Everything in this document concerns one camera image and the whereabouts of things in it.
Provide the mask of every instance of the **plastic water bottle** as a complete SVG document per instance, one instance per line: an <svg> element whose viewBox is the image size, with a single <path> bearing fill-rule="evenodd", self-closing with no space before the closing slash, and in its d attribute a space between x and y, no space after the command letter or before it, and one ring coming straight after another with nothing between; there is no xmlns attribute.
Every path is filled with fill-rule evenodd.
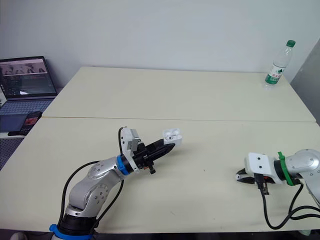
<svg viewBox="0 0 320 240"><path fill-rule="evenodd" d="M278 55L276 56L275 60L273 61L272 68L268 75L265 78L265 83L267 86L274 86L279 81L281 75L285 71L286 67L288 66L290 59L292 57L293 47L295 46L296 41L289 40L286 43L285 48L283 48Z"/></svg>

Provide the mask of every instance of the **silver robot arm segment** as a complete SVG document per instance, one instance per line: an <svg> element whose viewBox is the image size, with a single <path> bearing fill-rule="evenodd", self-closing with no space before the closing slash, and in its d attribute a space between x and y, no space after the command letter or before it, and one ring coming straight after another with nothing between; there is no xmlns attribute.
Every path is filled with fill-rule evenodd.
<svg viewBox="0 0 320 240"><path fill-rule="evenodd" d="M110 190L125 177L117 167L115 156L96 163L87 176L72 188L65 213L85 218L96 217Z"/></svg>
<svg viewBox="0 0 320 240"><path fill-rule="evenodd" d="M303 149L285 158L286 168L294 178L302 177L309 193L320 207L320 152Z"/></svg>

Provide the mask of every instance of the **smartphone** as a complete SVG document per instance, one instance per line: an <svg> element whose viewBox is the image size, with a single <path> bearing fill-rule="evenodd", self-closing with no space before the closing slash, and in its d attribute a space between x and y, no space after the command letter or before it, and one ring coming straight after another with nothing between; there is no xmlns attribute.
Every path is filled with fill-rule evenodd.
<svg viewBox="0 0 320 240"><path fill-rule="evenodd" d="M29 113L25 120L24 123L19 131L19 135L26 136L30 130L33 128L33 126L36 124L36 122L41 118L42 112L41 111L34 111Z"/></svg>

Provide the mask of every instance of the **green bottle cap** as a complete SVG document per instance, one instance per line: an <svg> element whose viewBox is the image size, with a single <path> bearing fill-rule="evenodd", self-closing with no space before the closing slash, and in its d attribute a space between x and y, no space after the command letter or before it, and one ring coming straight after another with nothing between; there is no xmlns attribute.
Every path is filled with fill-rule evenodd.
<svg viewBox="0 0 320 240"><path fill-rule="evenodd" d="M287 41L287 43L286 43L286 45L287 45L288 47L291 47L291 48L293 48L293 47L295 46L295 44L296 44L296 41L294 41L294 40L289 40L289 41Z"/></svg>

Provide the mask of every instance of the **gray mat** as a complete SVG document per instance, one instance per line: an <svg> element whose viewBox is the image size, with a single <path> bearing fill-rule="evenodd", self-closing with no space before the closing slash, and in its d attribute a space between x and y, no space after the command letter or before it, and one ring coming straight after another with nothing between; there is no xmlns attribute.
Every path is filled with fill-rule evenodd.
<svg viewBox="0 0 320 240"><path fill-rule="evenodd" d="M0 171L24 138L0 139Z"/></svg>

